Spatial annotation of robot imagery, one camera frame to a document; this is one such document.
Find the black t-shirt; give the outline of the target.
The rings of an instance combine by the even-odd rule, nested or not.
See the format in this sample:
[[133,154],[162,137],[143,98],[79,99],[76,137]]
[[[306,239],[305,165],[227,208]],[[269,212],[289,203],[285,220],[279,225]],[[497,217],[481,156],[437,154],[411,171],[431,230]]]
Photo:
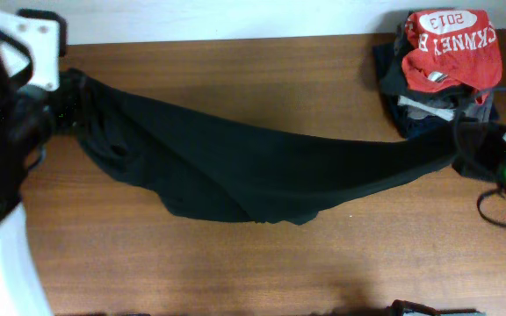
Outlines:
[[452,129],[411,140],[336,140],[249,126],[60,74],[64,124],[108,176],[151,190],[178,217],[302,225],[457,158]]

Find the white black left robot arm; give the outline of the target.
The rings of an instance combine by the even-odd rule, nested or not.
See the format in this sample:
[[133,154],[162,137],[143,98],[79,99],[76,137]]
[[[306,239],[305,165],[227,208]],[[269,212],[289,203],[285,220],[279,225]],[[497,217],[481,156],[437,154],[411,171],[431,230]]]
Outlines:
[[51,11],[0,11],[0,315],[52,312],[26,231],[22,182],[46,157],[56,128],[67,23]]

